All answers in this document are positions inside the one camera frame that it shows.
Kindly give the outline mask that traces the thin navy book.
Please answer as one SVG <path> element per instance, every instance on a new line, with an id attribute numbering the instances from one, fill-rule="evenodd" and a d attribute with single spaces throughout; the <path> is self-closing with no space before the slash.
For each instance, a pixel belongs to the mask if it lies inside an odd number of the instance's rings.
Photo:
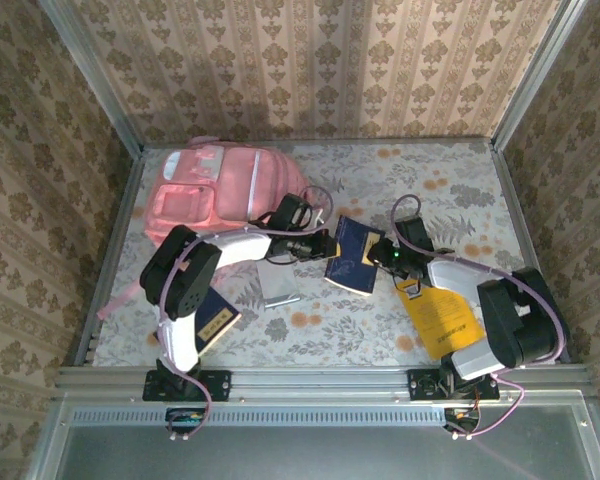
<path id="1" fill-rule="evenodd" d="M 324 279 L 352 293 L 370 296 L 374 290 L 377 267 L 367 255 L 384 237 L 383 230 L 341 215 L 335 232 L 339 255 L 328 260 Z"/>

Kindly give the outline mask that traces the pink school backpack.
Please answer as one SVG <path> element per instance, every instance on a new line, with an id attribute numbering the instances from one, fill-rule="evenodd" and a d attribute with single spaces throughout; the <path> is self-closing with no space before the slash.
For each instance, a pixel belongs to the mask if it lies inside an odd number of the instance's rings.
<path id="1" fill-rule="evenodd" d="M 158 249 L 177 225 L 198 234 L 232 230 L 276 210 L 286 194 L 310 203 L 308 189 L 295 162 L 276 149 L 197 137 L 166 157 L 145 207 L 145 233 Z M 144 291 L 139 279 L 102 308 L 99 318 L 138 290 Z"/>

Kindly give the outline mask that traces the yellow paperback book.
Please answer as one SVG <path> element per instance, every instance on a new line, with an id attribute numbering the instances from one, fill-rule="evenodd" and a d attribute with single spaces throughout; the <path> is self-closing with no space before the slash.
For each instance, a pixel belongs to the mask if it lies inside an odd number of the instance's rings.
<path id="1" fill-rule="evenodd" d="M 469 303 L 449 290 L 406 280 L 396 286 L 400 300 L 432 360 L 468 347 L 485 337 Z"/>

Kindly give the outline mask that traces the thick navy book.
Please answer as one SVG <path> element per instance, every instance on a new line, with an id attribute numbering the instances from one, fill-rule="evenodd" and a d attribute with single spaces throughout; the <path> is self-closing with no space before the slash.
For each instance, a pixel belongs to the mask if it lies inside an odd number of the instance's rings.
<path id="1" fill-rule="evenodd" d="M 210 287 L 194 314 L 169 323 L 164 339 L 172 356 L 201 355 L 240 318 L 239 310 Z"/>

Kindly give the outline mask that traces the slotted metal strip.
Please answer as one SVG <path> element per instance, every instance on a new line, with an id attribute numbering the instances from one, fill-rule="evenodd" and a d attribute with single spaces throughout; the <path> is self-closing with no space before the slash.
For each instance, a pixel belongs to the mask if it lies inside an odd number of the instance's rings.
<path id="1" fill-rule="evenodd" d="M 75 426 L 166 426 L 165 406 L 81 407 L 71 414 Z M 432 406 L 358 407 L 244 407 L 217 406 L 208 420 L 210 426 L 406 426 L 440 427 L 444 409 Z"/>

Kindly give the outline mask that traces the grey metal sheet panel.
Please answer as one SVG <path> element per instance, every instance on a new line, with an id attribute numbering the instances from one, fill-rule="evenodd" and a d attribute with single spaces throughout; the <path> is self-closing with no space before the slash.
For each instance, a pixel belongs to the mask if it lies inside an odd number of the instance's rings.
<path id="1" fill-rule="evenodd" d="M 572 392 L 533 399 L 471 440 L 440 427 L 75 426 L 49 415 L 25 480 L 600 480 L 600 424 Z"/>

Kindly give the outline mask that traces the thin aluminium table edge rail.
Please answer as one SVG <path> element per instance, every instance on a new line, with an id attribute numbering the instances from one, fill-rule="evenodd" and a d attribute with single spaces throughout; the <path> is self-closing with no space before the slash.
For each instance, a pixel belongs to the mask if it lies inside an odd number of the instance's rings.
<path id="1" fill-rule="evenodd" d="M 327 146 L 327 145 L 444 145 L 453 144 L 484 144 L 491 145 L 492 141 L 487 137 L 417 137 L 417 138 L 361 138 L 361 139 L 276 139 L 276 140 L 238 140 L 238 143 L 246 143 L 254 146 L 272 146 L 287 148 L 298 145 Z"/>

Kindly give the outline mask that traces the wide aluminium frame rail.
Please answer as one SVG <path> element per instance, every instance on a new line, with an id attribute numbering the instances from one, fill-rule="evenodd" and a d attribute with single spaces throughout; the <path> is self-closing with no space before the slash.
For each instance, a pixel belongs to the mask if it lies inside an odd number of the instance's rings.
<path id="1" fill-rule="evenodd" d="M 232 404 L 398 404 L 413 390 L 407 366 L 361 368 L 237 368 L 231 369 L 228 401 Z M 123 403 L 138 401 L 147 367 L 64 367 L 56 387 L 66 397 Z M 594 394 L 581 365 L 529 367 L 503 379 L 526 390 L 528 400 L 562 391 Z"/>

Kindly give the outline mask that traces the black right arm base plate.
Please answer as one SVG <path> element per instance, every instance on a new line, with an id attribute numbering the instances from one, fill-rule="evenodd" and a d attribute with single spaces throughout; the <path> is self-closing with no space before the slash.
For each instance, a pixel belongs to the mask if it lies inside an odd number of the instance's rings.
<path id="1" fill-rule="evenodd" d="M 423 368 L 407 371 L 409 394 L 412 401 L 442 400 L 498 400 L 497 382 L 488 375 L 472 380 L 441 369 Z"/>

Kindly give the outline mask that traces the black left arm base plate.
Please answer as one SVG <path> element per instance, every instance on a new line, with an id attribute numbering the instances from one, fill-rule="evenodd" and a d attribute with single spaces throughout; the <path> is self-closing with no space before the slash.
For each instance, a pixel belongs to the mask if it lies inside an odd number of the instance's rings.
<path id="1" fill-rule="evenodd" d="M 224 402 L 231 390 L 231 372 L 202 370 L 198 381 L 213 401 Z M 203 402 L 204 393 L 194 384 L 166 370 L 150 370 L 144 381 L 142 400 L 146 402 Z"/>

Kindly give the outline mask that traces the aluminium frame post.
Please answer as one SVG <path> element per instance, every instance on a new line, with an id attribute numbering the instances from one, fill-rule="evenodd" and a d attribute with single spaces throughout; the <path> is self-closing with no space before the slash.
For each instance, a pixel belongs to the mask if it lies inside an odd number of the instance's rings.
<path id="1" fill-rule="evenodd" d="M 75 3 L 73 0 L 38 1 L 116 129 L 124 147 L 134 161 L 138 160 L 142 156 L 142 141 L 125 112 L 121 94 L 111 82 L 107 63 L 99 51 L 95 37 L 84 24 Z"/>
<path id="2" fill-rule="evenodd" d="M 491 137 L 496 153 L 501 153 L 506 148 L 588 3 L 589 0 L 560 0 L 553 19 Z"/>

